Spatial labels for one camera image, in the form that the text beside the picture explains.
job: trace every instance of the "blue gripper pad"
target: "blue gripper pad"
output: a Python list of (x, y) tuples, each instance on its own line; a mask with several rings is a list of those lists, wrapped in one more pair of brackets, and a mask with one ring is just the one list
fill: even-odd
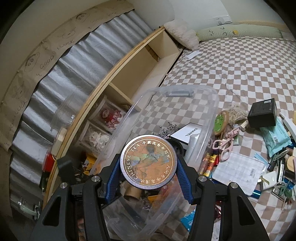
[(188, 201), (189, 204), (192, 204), (193, 203), (192, 185), (179, 159), (178, 159), (176, 174), (177, 174), (177, 178), (181, 186), (184, 198)]
[(114, 169), (112, 170), (111, 176), (106, 186), (106, 201), (110, 203), (111, 200), (115, 197), (115, 192), (119, 183), (120, 176), (120, 158), (118, 158)]

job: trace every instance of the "metal screw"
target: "metal screw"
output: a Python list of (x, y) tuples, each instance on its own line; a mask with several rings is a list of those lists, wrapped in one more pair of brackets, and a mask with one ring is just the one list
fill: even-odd
[(198, 179), (201, 181), (201, 182), (205, 182), (207, 180), (207, 178), (205, 176), (199, 176)]
[(232, 188), (238, 188), (239, 187), (239, 185), (237, 183), (230, 183), (230, 186)]
[(68, 186), (68, 183), (61, 183), (60, 188), (66, 188)]
[(92, 180), (93, 182), (98, 182), (98, 181), (100, 180), (100, 177), (99, 177), (99, 176), (93, 176), (93, 177), (91, 178), (91, 180)]

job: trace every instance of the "white fluffy pillow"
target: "white fluffy pillow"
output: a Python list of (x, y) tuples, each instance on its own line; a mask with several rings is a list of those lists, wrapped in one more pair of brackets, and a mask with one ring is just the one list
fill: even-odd
[(199, 39), (193, 29), (188, 28), (184, 20), (173, 20), (164, 24), (165, 29), (180, 44), (191, 50), (197, 50)]

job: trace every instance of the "silver insulation curtain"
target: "silver insulation curtain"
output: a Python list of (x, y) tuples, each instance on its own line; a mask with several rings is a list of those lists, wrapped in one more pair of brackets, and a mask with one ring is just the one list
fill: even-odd
[(87, 99), (111, 68), (152, 29), (130, 11), (102, 24), (70, 48), (37, 85), (14, 136), (10, 165), (11, 205), (42, 199), (42, 163), (57, 135), (50, 123), (57, 108), (72, 93)]

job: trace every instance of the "tea tin lid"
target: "tea tin lid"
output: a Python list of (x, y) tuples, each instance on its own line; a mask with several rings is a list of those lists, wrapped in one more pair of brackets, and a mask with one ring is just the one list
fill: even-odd
[(131, 185), (145, 190), (158, 189), (173, 178), (177, 169), (177, 155), (165, 139), (142, 135), (124, 147), (120, 168)]

